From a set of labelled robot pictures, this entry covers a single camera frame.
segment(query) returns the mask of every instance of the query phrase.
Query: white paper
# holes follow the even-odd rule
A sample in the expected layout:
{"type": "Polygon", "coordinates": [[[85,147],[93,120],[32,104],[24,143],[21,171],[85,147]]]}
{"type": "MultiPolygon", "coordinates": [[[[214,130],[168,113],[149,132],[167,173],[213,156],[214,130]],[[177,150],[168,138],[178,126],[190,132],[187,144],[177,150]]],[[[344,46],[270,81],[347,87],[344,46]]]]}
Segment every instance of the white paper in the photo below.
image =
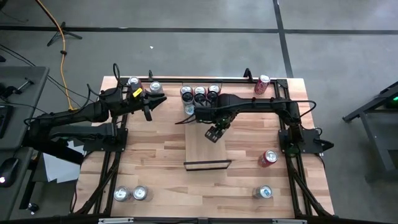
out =
{"type": "MultiPolygon", "coordinates": [[[[83,146],[75,147],[73,141],[68,142],[68,147],[84,154],[83,146]]],[[[44,164],[47,173],[47,180],[57,180],[57,183],[62,183],[70,180],[76,180],[79,177],[80,166],[54,156],[44,154],[44,164]]]]}

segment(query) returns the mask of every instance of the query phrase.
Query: computer mouse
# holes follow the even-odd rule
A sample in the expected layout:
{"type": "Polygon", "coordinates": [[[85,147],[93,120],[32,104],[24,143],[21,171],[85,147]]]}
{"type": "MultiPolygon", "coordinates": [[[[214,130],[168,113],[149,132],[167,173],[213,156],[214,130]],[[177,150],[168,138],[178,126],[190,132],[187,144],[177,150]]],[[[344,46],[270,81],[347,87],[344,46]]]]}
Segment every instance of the computer mouse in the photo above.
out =
{"type": "Polygon", "coordinates": [[[19,159],[6,159],[0,166],[0,187],[10,187],[17,179],[19,159]]]}

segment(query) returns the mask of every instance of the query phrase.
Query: wooden board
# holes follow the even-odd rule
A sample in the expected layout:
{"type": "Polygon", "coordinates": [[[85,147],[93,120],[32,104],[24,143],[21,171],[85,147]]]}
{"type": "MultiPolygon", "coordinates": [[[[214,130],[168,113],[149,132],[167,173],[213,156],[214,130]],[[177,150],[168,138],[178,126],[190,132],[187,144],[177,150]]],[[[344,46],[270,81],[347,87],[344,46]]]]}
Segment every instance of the wooden board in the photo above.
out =
{"type": "MultiPolygon", "coordinates": [[[[306,100],[304,81],[299,78],[288,81],[291,99],[306,100]]],[[[113,77],[104,77],[102,89],[115,85],[113,77]]],[[[180,87],[181,84],[164,83],[168,99],[152,112],[152,122],[147,122],[139,111],[129,116],[129,138],[116,185],[130,188],[138,184],[147,185],[153,190],[154,198],[150,202],[114,201],[112,216],[293,218],[286,161],[280,154],[277,141],[280,129],[277,115],[239,114],[223,136],[226,157],[233,160],[230,167],[227,170],[187,172],[183,166],[185,126],[174,125],[183,119],[180,87]],[[279,160],[268,168],[260,168],[257,158],[268,149],[280,154],[279,160]],[[274,196],[254,200],[251,197],[253,188],[264,184],[271,186],[274,196]]],[[[222,92],[249,98],[253,96],[253,87],[224,84],[222,92]]],[[[263,97],[272,97],[273,92],[269,88],[263,97]]],[[[310,108],[308,103],[300,103],[299,106],[301,113],[310,108]]],[[[313,127],[311,114],[305,115],[302,122],[306,128],[313,127]]],[[[102,161],[103,152],[94,152],[83,163],[77,185],[76,210],[98,185],[102,161]]],[[[321,160],[304,154],[303,164],[308,188],[323,207],[333,213],[321,160]]],[[[301,190],[297,192],[304,212],[301,190]]],[[[107,195],[108,189],[105,189],[103,203],[107,195]]]]}

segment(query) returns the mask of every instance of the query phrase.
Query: can lid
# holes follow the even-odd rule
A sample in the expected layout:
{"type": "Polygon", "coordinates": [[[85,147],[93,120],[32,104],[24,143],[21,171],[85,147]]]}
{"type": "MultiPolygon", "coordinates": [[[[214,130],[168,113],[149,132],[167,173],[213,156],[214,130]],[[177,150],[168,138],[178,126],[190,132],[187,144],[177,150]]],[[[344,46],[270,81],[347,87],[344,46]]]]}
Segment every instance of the can lid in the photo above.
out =
{"type": "Polygon", "coordinates": [[[127,83],[129,84],[129,85],[131,85],[131,84],[137,84],[139,82],[139,79],[137,78],[137,77],[130,77],[129,78],[129,81],[127,81],[127,83]]]}
{"type": "Polygon", "coordinates": [[[262,82],[270,82],[270,81],[271,81],[271,78],[269,78],[268,75],[260,75],[260,80],[261,80],[262,82]]]}
{"type": "Polygon", "coordinates": [[[147,197],[147,194],[147,189],[144,186],[137,186],[133,192],[133,196],[137,200],[144,200],[147,197]]]}
{"type": "Polygon", "coordinates": [[[260,187],[260,195],[263,198],[270,198],[272,196],[271,188],[267,185],[260,187]]]}
{"type": "Polygon", "coordinates": [[[218,93],[220,91],[220,87],[218,85],[211,85],[209,86],[209,91],[215,91],[218,93]]]}
{"type": "Polygon", "coordinates": [[[203,86],[198,86],[198,87],[195,88],[195,93],[203,93],[203,94],[205,94],[205,92],[206,92],[206,89],[203,86]]]}
{"type": "Polygon", "coordinates": [[[119,202],[127,200],[128,197],[129,189],[125,186],[120,186],[114,191],[114,198],[119,202]]]}
{"type": "Polygon", "coordinates": [[[185,112],[186,114],[193,115],[193,113],[195,112],[195,106],[194,105],[185,106],[185,112]]]}
{"type": "Polygon", "coordinates": [[[159,90],[162,87],[160,82],[153,82],[150,84],[151,90],[159,90]]]}
{"type": "Polygon", "coordinates": [[[182,93],[186,93],[186,92],[189,92],[189,91],[192,91],[192,88],[190,86],[181,87],[181,92],[182,93]]]}
{"type": "Polygon", "coordinates": [[[276,162],[276,160],[278,160],[278,154],[276,154],[274,151],[268,150],[266,152],[266,159],[269,162],[276,162]]]}

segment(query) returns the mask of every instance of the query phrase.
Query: yellow tag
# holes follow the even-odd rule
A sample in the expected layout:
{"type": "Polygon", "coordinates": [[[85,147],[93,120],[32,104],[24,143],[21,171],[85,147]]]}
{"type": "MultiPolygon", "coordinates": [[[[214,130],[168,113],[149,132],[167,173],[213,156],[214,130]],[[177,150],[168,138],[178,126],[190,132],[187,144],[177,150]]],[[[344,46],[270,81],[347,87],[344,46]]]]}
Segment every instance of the yellow tag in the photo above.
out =
{"type": "Polygon", "coordinates": [[[133,96],[133,97],[137,97],[138,94],[140,94],[141,92],[142,92],[142,88],[138,88],[138,90],[136,90],[136,91],[132,94],[132,96],[133,96]]]}

